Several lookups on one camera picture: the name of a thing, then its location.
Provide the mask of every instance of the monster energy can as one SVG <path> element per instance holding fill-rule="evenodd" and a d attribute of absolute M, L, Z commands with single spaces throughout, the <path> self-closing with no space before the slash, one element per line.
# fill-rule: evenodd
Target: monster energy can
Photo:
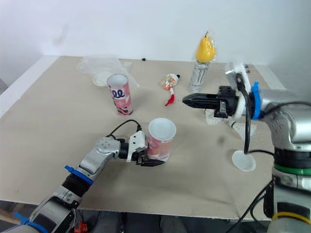
<path fill-rule="evenodd" d="M 207 63 L 200 63 L 198 61 L 195 62 L 189 84 L 190 93 L 199 93 L 202 91 L 202 84 L 204 82 L 208 67 L 209 62 Z"/>

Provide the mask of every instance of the pink paper cup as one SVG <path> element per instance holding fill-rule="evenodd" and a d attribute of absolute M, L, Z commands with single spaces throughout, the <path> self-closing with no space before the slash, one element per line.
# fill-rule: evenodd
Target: pink paper cup
<path fill-rule="evenodd" d="M 166 118 L 156 118 L 149 123 L 148 158 L 167 161 L 170 157 L 175 124 Z"/>
<path fill-rule="evenodd" d="M 126 116 L 133 112 L 128 79 L 123 74 L 114 74 L 107 79 L 113 103 L 120 115 Z"/>

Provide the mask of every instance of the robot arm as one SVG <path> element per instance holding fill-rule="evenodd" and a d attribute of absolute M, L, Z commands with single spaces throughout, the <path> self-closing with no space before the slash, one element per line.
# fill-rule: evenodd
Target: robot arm
<path fill-rule="evenodd" d="M 238 85 L 242 81 L 247 87 L 249 82 L 246 73 L 237 70 L 226 72 L 231 86 L 220 86 L 217 95 L 191 94 L 183 102 L 214 109 L 214 117 L 238 119 L 245 112 Z M 289 91 L 259 90 L 257 85 L 248 93 L 251 117 L 268 124 L 275 147 L 274 182 L 264 198 L 264 213 L 273 220 L 268 232 L 311 232 L 311 104 Z"/>
<path fill-rule="evenodd" d="M 70 172 L 61 186 L 32 212 L 29 218 L 22 218 L 22 225 L 10 233 L 65 233 L 72 227 L 74 209 L 82 201 L 83 195 L 93 185 L 107 162 L 111 159 L 136 161 L 141 166 L 157 166 L 163 161 L 146 160 L 147 140 L 143 131 L 137 131 L 125 143 L 123 139 L 110 137 L 99 139 L 94 148 L 76 167 L 65 166 Z"/>

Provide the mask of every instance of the blue clamp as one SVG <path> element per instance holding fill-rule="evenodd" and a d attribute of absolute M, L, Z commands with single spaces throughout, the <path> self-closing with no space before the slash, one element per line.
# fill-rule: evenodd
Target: blue clamp
<path fill-rule="evenodd" d="M 76 175 L 77 177 L 80 177 L 82 180 L 88 182 L 90 185 L 92 185 L 92 184 L 94 183 L 93 180 L 91 180 L 91 179 L 90 179 L 89 177 L 87 177 L 85 174 L 82 174 L 81 172 L 75 170 L 73 167 L 70 167 L 70 166 L 66 165 L 66 166 L 65 166 L 65 169 L 66 169 L 68 172 L 70 172 L 70 173 Z"/>
<path fill-rule="evenodd" d="M 259 82 L 255 82 L 254 86 L 252 86 L 252 92 L 254 94 L 255 99 L 255 110 L 252 120 L 258 120 L 260 115 L 260 107 L 261 107 L 261 99 L 259 95 Z"/>
<path fill-rule="evenodd" d="M 20 220 L 20 224 L 21 225 L 28 225 L 31 226 L 33 228 L 35 228 L 36 230 L 40 231 L 40 233 L 49 233 L 47 231 L 47 229 L 45 229 L 44 227 L 42 227 L 41 225 L 35 223 L 35 222 L 30 222 L 28 217 L 23 217 L 22 215 L 20 215 L 17 212 L 14 212 L 13 215 L 15 217 L 17 217 Z"/>

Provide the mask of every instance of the beige tabletop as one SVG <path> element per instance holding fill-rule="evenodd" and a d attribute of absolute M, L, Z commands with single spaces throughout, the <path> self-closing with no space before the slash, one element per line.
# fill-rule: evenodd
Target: beige tabletop
<path fill-rule="evenodd" d="M 147 132 L 157 117 L 177 127 L 171 157 L 164 165 L 140 167 L 124 160 L 110 161 L 86 193 L 82 208 L 181 216 L 238 218 L 269 182 L 273 159 L 254 154 L 257 167 L 242 172 L 231 155 L 243 141 L 227 125 L 209 126 L 202 109 L 182 103 L 193 69 L 190 62 L 132 60 L 131 74 L 140 84 L 131 89 L 133 113 L 116 114 L 109 91 L 75 69 L 79 57 L 60 57 L 0 120 L 0 199 L 39 204 L 66 176 L 65 165 L 76 166 L 97 139 L 127 119 Z M 217 93 L 228 84 L 222 64 L 212 64 L 203 91 Z M 159 82 L 169 73 L 180 74 L 176 103 L 164 107 L 169 92 Z M 251 83 L 267 84 L 251 66 Z M 251 149 L 272 150 L 268 127 L 259 131 Z M 130 136 L 135 124 L 115 136 Z M 265 218 L 262 204 L 255 209 Z"/>

